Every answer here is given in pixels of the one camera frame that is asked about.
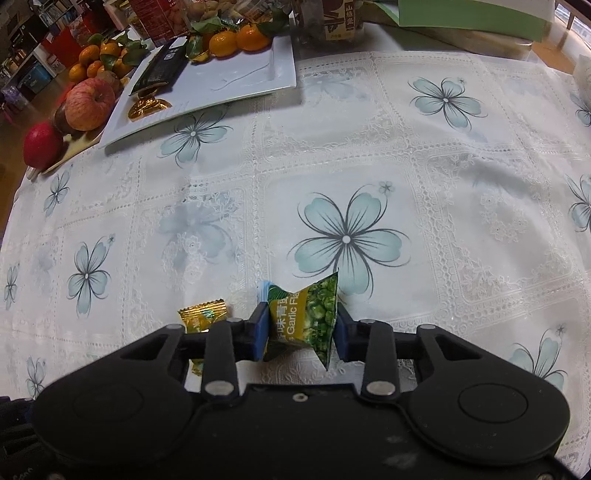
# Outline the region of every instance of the glass jar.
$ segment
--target glass jar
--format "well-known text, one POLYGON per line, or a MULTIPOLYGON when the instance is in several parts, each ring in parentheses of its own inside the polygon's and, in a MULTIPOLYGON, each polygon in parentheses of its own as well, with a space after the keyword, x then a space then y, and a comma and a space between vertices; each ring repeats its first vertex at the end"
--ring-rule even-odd
POLYGON ((142 40, 148 40, 149 35, 142 21, 138 18, 135 14, 133 7, 129 4, 127 0, 121 3, 119 9, 124 13, 127 22, 134 28, 134 30, 138 33, 142 40))
POLYGON ((361 0, 292 0, 300 43, 320 50, 351 49, 363 33, 361 0))

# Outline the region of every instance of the green snack packet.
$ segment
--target green snack packet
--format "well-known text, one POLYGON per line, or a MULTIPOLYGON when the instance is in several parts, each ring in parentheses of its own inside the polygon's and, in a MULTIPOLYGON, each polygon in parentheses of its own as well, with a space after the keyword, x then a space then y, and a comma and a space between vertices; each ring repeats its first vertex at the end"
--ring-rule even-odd
POLYGON ((271 338, 294 346, 311 346, 328 369, 337 308, 338 272, 296 293, 267 283, 273 328, 271 338))

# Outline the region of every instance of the white lace tablecloth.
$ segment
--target white lace tablecloth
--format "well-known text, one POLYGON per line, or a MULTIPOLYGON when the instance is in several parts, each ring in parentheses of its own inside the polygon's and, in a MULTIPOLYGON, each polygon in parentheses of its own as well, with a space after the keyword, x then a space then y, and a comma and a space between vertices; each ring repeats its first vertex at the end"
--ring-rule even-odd
MULTIPOLYGON (((591 442, 591 112, 570 76, 455 53, 301 61, 298 88, 92 148, 17 193, 0 254, 0 391, 52 380, 256 285, 339 269, 353 318, 435 323, 553 383, 591 442)), ((312 351, 241 383, 359 382, 312 351)), ((412 380, 402 365, 405 382, 412 380)), ((189 384, 195 387, 197 377, 189 384)))

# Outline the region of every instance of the storage box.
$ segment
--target storage box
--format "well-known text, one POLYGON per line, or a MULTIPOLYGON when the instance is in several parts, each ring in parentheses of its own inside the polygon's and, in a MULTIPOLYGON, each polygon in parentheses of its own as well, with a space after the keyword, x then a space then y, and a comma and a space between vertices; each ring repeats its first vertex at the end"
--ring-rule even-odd
POLYGON ((43 68, 43 65, 37 63, 19 82, 19 86, 25 85, 35 94, 42 91, 51 82, 51 75, 43 68))
POLYGON ((464 28, 535 41, 554 17, 554 0, 398 0, 388 8, 401 27, 464 28))

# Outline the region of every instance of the green box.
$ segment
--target green box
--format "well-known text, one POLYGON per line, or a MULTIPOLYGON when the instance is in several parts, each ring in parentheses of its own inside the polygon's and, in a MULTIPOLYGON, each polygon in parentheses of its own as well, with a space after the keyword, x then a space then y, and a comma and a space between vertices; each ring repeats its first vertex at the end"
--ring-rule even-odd
POLYGON ((477 0, 398 0, 384 11, 401 27, 464 28, 541 41, 542 18, 477 0))

